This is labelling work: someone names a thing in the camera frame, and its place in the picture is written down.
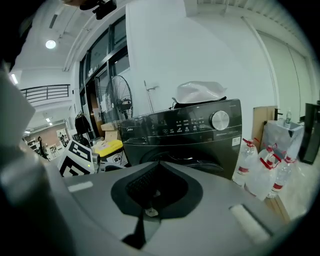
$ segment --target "ceiling light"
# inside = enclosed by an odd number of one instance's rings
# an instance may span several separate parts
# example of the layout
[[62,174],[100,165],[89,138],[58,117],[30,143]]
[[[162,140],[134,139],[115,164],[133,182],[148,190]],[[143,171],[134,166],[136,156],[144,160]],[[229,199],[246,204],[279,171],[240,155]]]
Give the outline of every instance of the ceiling light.
[[48,40],[45,43],[45,47],[47,47],[48,49],[53,49],[56,47],[56,42],[53,40]]
[[17,78],[16,78],[16,75],[15,75],[15,74],[11,74],[11,77],[12,77],[12,79],[13,79],[14,84],[16,85],[16,84],[18,83],[18,80],[17,80]]

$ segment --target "plastic water bottle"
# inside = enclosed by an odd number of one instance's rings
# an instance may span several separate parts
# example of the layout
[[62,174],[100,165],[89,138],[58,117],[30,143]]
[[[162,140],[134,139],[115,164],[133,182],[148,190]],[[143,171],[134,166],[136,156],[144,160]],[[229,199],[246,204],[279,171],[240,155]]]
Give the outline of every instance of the plastic water bottle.
[[291,122],[291,110],[289,109],[286,112],[286,118],[285,118],[285,121],[284,121],[284,127],[287,128],[287,129],[290,129],[290,122]]
[[289,179],[292,171],[294,160],[291,157],[286,156],[282,163],[278,167],[277,176],[273,187],[269,194],[267,195],[268,198],[274,198],[277,196],[279,191],[283,188],[286,184],[287,180]]
[[238,161],[232,176],[232,180],[239,186],[245,185],[246,176],[258,160],[258,151],[254,145],[254,141],[252,139],[246,140],[244,138],[243,141],[246,142],[246,144],[240,149]]
[[[281,159],[276,154],[273,154],[271,158],[273,157],[277,158],[279,163],[281,162]],[[267,159],[267,161],[260,158],[256,168],[254,167],[252,171],[250,171],[245,181],[244,189],[263,201],[275,183],[277,177],[275,169],[277,165],[278,164],[274,165],[270,158]]]
[[268,159],[274,159],[272,156],[274,154],[274,149],[271,145],[268,145],[266,148],[260,151],[258,154],[258,159],[262,158],[265,162]]

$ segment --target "dark gray washing machine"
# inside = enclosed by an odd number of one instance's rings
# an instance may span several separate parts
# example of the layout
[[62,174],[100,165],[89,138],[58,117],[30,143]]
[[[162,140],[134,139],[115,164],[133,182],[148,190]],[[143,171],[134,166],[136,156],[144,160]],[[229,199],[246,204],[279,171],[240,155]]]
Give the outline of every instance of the dark gray washing machine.
[[242,137],[239,99],[138,116],[119,124],[132,166],[166,161],[231,180]]

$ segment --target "standing fan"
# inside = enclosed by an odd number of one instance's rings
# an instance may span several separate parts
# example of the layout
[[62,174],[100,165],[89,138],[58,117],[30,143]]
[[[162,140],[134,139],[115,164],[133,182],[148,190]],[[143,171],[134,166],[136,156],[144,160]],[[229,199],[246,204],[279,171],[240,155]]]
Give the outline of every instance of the standing fan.
[[127,81],[121,75],[115,75],[105,90],[106,113],[113,125],[117,121],[132,118],[132,94]]

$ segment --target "railing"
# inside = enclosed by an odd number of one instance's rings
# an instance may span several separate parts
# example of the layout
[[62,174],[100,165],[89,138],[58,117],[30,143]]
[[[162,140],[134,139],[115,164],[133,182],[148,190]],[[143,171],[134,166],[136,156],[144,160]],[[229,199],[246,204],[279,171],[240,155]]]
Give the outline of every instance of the railing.
[[55,84],[22,89],[29,103],[69,97],[70,84]]

